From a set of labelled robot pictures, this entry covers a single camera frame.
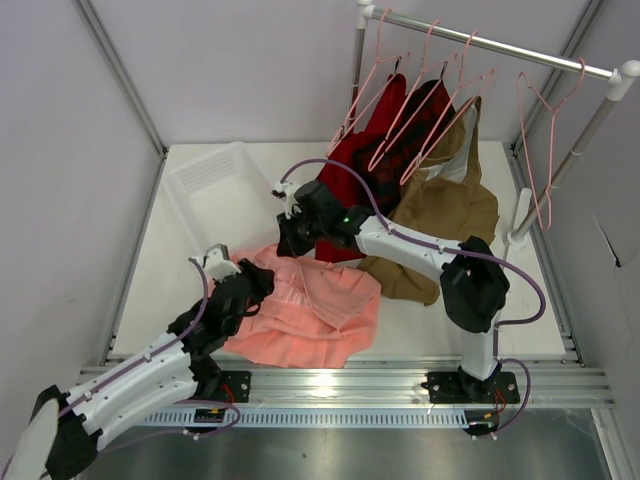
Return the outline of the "pink pleated skirt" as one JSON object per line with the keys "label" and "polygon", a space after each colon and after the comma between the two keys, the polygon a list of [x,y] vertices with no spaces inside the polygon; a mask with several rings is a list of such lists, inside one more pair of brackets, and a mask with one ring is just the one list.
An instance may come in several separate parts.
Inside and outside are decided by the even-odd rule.
{"label": "pink pleated skirt", "polygon": [[279,257],[274,244],[237,251],[232,259],[273,271],[274,292],[224,351],[281,368],[341,368],[372,346],[381,287],[369,274],[308,256]]}

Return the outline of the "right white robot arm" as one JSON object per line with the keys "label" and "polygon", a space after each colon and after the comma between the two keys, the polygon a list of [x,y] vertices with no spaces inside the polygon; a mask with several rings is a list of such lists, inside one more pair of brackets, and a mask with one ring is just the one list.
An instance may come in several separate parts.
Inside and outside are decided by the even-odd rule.
{"label": "right white robot arm", "polygon": [[462,332],[459,388],[474,403],[493,396],[500,373],[494,325],[510,284],[482,239],[440,239],[397,225],[366,207],[345,208],[317,180],[304,185],[278,182],[272,194],[284,203],[277,217],[279,256],[303,256],[327,242],[386,259],[438,283],[446,315]]}

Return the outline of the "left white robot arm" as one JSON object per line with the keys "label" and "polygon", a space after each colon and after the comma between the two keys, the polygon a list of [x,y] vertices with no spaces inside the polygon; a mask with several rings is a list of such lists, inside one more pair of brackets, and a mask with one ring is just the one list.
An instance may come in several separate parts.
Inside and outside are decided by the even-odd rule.
{"label": "left white robot arm", "polygon": [[198,273],[202,299],[149,347],[68,391],[52,385],[39,393],[2,478],[72,479],[150,414],[213,398],[221,371],[211,355],[259,312],[275,274],[247,259],[213,261]]}

